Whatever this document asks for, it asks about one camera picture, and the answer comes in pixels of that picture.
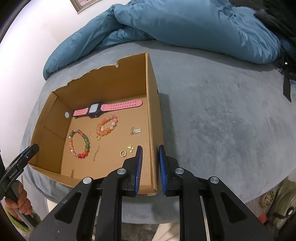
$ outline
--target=cardboard box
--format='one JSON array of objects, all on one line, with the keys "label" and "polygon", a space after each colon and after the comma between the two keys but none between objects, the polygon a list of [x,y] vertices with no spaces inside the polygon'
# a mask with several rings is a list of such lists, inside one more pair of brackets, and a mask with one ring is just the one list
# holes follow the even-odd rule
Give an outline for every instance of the cardboard box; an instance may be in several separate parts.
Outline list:
[{"label": "cardboard box", "polygon": [[[117,103],[126,100],[142,100],[140,107],[103,112],[98,118],[72,117],[74,110],[83,109],[93,103]],[[114,130],[96,140],[96,127],[109,115],[117,115]],[[131,127],[140,128],[141,133],[131,135]],[[80,129],[89,138],[90,152],[85,159],[75,158],[69,149],[68,137],[72,130]],[[52,92],[37,121],[31,144],[40,147],[29,164],[49,178],[74,187],[84,177],[94,179],[107,176],[122,167],[125,159],[135,155],[138,145],[143,147],[143,165],[139,195],[157,193],[158,146],[163,144],[160,102],[157,84],[148,53],[118,60],[117,65],[94,69],[81,78],[72,80],[67,86]],[[85,148],[83,138],[73,137],[76,153]],[[130,153],[127,146],[132,145]],[[95,161],[93,156],[100,146]],[[126,157],[121,157],[125,150]]]}]

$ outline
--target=human hand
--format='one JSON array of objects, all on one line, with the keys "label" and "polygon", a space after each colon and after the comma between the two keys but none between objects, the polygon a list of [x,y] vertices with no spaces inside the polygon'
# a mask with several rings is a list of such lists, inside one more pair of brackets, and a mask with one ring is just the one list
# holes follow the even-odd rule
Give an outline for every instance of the human hand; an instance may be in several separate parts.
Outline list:
[{"label": "human hand", "polygon": [[29,215],[32,213],[33,208],[31,206],[30,200],[27,198],[27,192],[24,189],[22,183],[17,180],[18,182],[18,191],[20,193],[18,202],[15,203],[9,198],[5,198],[5,206],[11,216],[15,217],[17,220],[21,221],[21,218],[16,214],[14,208],[18,208],[20,213],[24,213],[25,215]]}]

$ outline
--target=pink watch strap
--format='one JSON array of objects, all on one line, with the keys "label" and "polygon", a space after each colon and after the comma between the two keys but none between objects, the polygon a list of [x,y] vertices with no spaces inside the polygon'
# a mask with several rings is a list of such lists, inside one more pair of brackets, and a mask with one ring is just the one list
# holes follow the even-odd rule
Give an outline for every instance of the pink watch strap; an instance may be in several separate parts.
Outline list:
[{"label": "pink watch strap", "polygon": [[[128,109],[133,107],[139,107],[143,104],[143,101],[141,100],[134,100],[134,101],[126,101],[122,103],[115,103],[115,104],[102,104],[101,111],[111,111],[111,110],[122,110],[122,109]],[[81,110],[75,110],[73,113],[73,116],[81,116],[86,115],[89,108],[81,109]]]},{"label": "pink watch strap", "polygon": [[127,108],[139,107],[143,104],[141,100],[133,100],[115,104],[102,104],[101,111],[122,110]]}]

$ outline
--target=gold ring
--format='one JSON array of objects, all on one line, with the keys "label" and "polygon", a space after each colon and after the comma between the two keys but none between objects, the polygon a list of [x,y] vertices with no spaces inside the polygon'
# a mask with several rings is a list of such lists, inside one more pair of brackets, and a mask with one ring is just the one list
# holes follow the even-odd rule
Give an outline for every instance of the gold ring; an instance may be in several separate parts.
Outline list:
[{"label": "gold ring", "polygon": [[120,152],[120,156],[125,157],[125,156],[126,156],[126,151],[122,150],[122,151]]}]

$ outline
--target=pink and orange beaded bracelet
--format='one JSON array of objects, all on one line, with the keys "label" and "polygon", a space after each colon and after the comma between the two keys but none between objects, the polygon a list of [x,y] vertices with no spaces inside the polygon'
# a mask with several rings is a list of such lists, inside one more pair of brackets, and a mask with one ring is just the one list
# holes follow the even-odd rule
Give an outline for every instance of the pink and orange beaded bracelet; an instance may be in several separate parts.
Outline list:
[{"label": "pink and orange beaded bracelet", "polygon": [[[104,125],[109,121],[112,121],[111,126],[109,128],[104,129]],[[98,134],[96,139],[100,140],[102,136],[107,135],[108,133],[110,133],[114,129],[114,127],[116,126],[117,122],[118,122],[118,120],[117,120],[116,115],[110,115],[109,117],[103,119],[98,124],[98,127],[96,128],[96,133]]]},{"label": "pink and orange beaded bracelet", "polygon": [[[80,134],[84,141],[85,141],[85,149],[84,149],[84,152],[83,153],[79,153],[77,154],[74,150],[74,146],[73,146],[73,136],[78,133]],[[72,152],[72,154],[76,157],[76,158],[85,158],[88,156],[89,154],[89,149],[91,148],[90,146],[90,142],[89,142],[89,139],[88,137],[81,131],[81,130],[73,130],[70,135],[69,135],[69,144],[70,144],[70,151]]]}]

